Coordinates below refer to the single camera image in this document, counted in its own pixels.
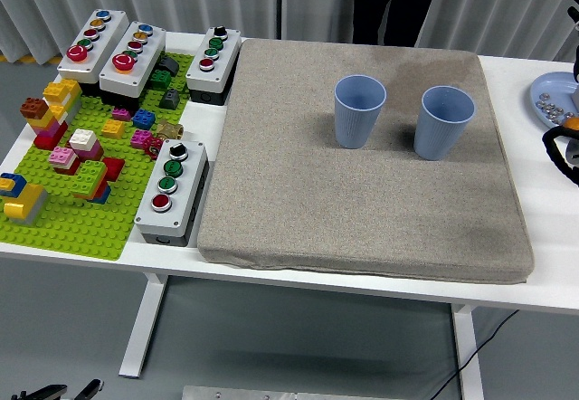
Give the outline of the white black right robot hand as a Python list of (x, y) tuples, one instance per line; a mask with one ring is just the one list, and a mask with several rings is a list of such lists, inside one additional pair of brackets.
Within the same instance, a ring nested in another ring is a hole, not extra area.
[[(567, 14), (574, 23), (574, 29), (576, 31), (578, 31), (578, 25), (579, 25), (578, 4), (579, 4), (579, 0), (573, 0), (573, 1), (574, 1), (574, 5), (567, 8)], [(576, 47), (576, 49), (575, 49), (573, 75), (574, 75), (575, 81), (578, 81), (578, 77), (579, 77), (579, 47)]]

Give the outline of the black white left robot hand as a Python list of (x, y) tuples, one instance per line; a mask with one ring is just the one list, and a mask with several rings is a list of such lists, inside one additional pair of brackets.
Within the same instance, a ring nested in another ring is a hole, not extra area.
[[(95, 378), (92, 379), (82, 390), (75, 396), (75, 399), (88, 400), (92, 399), (98, 392), (102, 390), (103, 381)], [(68, 391), (68, 386), (65, 384), (49, 384), (38, 390), (27, 392), (21, 391), (19, 394), (12, 394), (12, 400), (51, 400), (61, 399)]]

